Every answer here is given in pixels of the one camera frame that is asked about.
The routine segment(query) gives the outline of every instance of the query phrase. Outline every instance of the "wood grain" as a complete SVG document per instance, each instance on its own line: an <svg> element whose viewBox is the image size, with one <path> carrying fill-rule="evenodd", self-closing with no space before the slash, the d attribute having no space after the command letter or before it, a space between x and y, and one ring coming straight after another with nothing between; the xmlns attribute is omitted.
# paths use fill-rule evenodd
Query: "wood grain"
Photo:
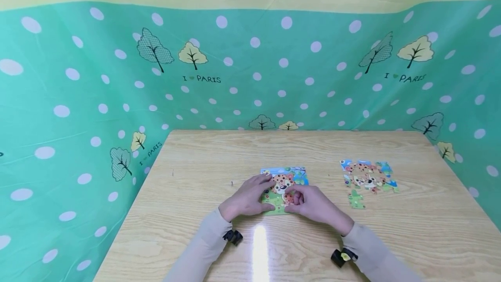
<svg viewBox="0 0 501 282"><path fill-rule="evenodd" d="M363 193L367 209L351 209L345 158L388 161L401 193ZM205 215L277 166L305 166L311 184L425 281L501 281L501 233L428 140L405 131L172 131L95 281L161 281ZM244 241L227 246L205 281L366 281L330 262L340 239L327 226L286 215L240 218L234 228Z"/></svg>

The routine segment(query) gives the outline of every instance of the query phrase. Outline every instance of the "person's left hand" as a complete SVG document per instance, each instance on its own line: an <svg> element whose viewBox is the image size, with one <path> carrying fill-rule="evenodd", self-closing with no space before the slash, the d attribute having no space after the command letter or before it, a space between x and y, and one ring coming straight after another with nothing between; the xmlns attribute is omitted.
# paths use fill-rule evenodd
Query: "person's left hand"
<svg viewBox="0 0 501 282"><path fill-rule="evenodd" d="M221 216L227 221L237 216L252 216L262 212L275 210L272 204L263 204L259 200L263 192L275 185L271 180L271 174L259 174L244 182L240 189L219 206Z"/></svg>

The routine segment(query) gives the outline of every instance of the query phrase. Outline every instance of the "hand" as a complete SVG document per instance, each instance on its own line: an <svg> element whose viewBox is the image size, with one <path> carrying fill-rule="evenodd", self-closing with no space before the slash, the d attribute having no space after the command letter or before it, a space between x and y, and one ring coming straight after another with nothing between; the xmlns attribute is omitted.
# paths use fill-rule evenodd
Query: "hand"
<svg viewBox="0 0 501 282"><path fill-rule="evenodd" d="M285 212L299 213L314 222L332 226L341 236L347 236L354 221L331 202L316 186L294 185L286 193L294 191L294 204L285 207Z"/></svg>
<svg viewBox="0 0 501 282"><path fill-rule="evenodd" d="M252 216L275 210L275 206L271 204L260 203L264 191L275 185L275 182L270 180L271 174L260 174L245 181L233 196L219 206L221 216L231 222L240 215Z"/></svg>

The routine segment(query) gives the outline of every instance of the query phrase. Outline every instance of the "beige sleeve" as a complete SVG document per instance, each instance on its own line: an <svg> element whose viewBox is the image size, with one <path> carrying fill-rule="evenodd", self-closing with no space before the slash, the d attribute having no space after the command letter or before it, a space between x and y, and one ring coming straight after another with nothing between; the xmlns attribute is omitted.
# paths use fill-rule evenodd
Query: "beige sleeve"
<svg viewBox="0 0 501 282"><path fill-rule="evenodd" d="M344 248L358 255L355 264L370 282L421 282L421 278L385 246L369 228L355 223L343 237Z"/></svg>
<svg viewBox="0 0 501 282"><path fill-rule="evenodd" d="M170 269L164 282L202 282L212 263L221 255L226 241L222 237L231 223L215 209L202 221L198 232Z"/></svg>

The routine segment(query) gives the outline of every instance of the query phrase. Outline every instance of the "person's right hand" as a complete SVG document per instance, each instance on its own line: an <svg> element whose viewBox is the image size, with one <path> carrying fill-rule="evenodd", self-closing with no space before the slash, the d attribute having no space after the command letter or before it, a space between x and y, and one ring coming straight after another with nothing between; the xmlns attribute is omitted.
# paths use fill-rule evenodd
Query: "person's right hand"
<svg viewBox="0 0 501 282"><path fill-rule="evenodd" d="M332 226L341 236L347 236L353 228L353 219L342 212L316 186L294 185L286 193L294 191L294 204L285 207L285 212L299 213L314 222Z"/></svg>

